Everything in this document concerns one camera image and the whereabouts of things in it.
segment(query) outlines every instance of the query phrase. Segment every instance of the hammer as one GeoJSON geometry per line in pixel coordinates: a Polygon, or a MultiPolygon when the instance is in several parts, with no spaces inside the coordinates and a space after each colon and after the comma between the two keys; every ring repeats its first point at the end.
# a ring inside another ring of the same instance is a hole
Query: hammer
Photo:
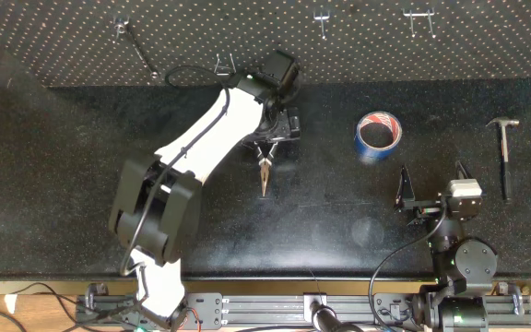
{"type": "Polygon", "coordinates": [[[503,200],[509,204],[512,202],[512,175],[509,169],[509,157],[507,155],[507,136],[505,127],[508,125],[518,126],[519,120],[510,119],[506,116],[494,118],[487,125],[498,124],[501,129],[501,186],[503,191],[503,200]]]}

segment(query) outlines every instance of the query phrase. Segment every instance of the pegboard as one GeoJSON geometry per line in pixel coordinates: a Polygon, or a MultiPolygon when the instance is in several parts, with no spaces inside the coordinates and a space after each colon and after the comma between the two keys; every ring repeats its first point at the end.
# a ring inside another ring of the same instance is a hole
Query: pegboard
{"type": "MultiPolygon", "coordinates": [[[[0,44],[44,86],[160,85],[113,20],[130,17],[163,75],[177,65],[237,68],[273,50],[297,56],[308,83],[531,77],[530,1],[0,0],[0,44]],[[403,10],[432,10],[411,22],[403,10]],[[313,14],[329,13],[322,39],[313,14]]],[[[175,83],[205,83],[183,74],[175,83]]]]}

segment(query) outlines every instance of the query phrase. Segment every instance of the roll of tape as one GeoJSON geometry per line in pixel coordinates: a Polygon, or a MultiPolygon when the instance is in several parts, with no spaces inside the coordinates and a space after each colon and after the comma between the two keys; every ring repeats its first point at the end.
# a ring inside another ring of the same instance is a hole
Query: roll of tape
{"type": "Polygon", "coordinates": [[[385,159],[396,148],[396,145],[401,140],[402,134],[403,130],[401,129],[401,124],[392,114],[386,112],[373,112],[366,114],[358,122],[358,126],[356,128],[356,137],[354,139],[356,150],[360,154],[360,159],[366,163],[372,163],[377,160],[385,159]],[[393,142],[389,146],[383,148],[376,148],[366,143],[361,137],[361,129],[369,124],[382,124],[386,126],[388,129],[390,129],[393,135],[393,142]]]}

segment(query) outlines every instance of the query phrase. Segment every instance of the hammer handle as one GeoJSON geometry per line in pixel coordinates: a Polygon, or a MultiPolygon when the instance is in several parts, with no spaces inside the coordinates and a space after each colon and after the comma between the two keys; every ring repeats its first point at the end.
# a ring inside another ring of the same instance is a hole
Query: hammer handle
{"type": "Polygon", "coordinates": [[[512,203],[512,174],[509,162],[501,163],[501,184],[503,189],[503,200],[506,204],[512,203]]]}

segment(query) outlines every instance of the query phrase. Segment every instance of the black table surface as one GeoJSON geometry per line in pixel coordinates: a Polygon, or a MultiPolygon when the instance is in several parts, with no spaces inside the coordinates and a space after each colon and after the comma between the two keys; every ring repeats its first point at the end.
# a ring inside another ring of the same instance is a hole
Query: black table surface
{"type": "MultiPolygon", "coordinates": [[[[0,89],[0,279],[112,279],[124,249],[107,228],[124,159],[184,132],[218,89],[0,89]]],[[[424,234],[393,211],[406,164],[432,199],[461,160],[486,196],[466,232],[499,252],[498,278],[531,279],[531,79],[305,86],[293,102],[302,138],[281,144],[265,197],[254,153],[234,148],[205,183],[185,279],[366,279],[424,234]],[[353,147],[366,113],[394,114],[403,138],[388,160],[362,165],[353,147]],[[508,131],[510,206],[501,199],[496,116],[508,131]]],[[[431,279],[419,245],[381,274],[431,279]]]]}

